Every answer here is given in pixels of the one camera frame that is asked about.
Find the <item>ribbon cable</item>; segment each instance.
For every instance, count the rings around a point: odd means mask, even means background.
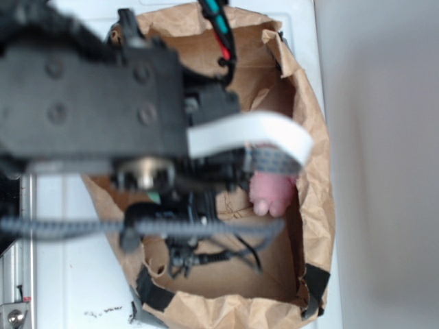
[[[262,110],[190,127],[187,139],[193,159],[247,147],[253,171],[280,175],[296,175],[306,165],[313,147],[311,136],[299,124],[279,113]]]

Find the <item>white ribbon cable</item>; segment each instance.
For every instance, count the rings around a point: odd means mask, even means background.
[[[285,115],[254,111],[235,114],[187,130],[189,156],[212,156],[246,144],[271,144],[305,166],[313,140],[308,132]]]

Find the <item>red wire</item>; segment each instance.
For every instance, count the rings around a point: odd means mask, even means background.
[[[217,39],[217,42],[219,43],[219,47],[221,48],[222,56],[224,57],[225,60],[229,60],[231,57],[230,51],[226,48],[226,46],[224,46],[217,32],[215,32],[215,38]]]

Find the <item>brown paper bag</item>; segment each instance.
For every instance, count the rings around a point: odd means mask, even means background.
[[[307,76],[278,34],[281,24],[237,8],[226,8],[226,14],[238,56],[230,88],[239,95],[242,110],[265,109],[292,116],[315,143],[285,215],[285,230],[261,252],[263,274],[232,260],[195,267],[189,279],[170,280],[162,239],[145,239],[132,254],[119,249],[117,235],[108,239],[143,308],[170,328],[300,328],[321,315],[326,304],[335,225],[329,137]],[[138,22],[147,37],[159,35],[177,49],[191,69],[205,74],[221,70],[212,27],[197,4],[142,14]],[[112,39],[121,39],[117,27]],[[144,195],[112,190],[107,178],[84,181],[101,218],[121,221],[131,203],[147,201]],[[242,190],[218,195],[217,212],[230,222],[272,220],[255,216]],[[227,238],[222,242],[233,247]],[[199,251],[216,249],[203,242]]]

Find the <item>pink object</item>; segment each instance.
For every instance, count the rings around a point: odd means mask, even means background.
[[[282,216],[291,204],[297,175],[282,176],[256,171],[250,180],[250,201],[256,215]]]

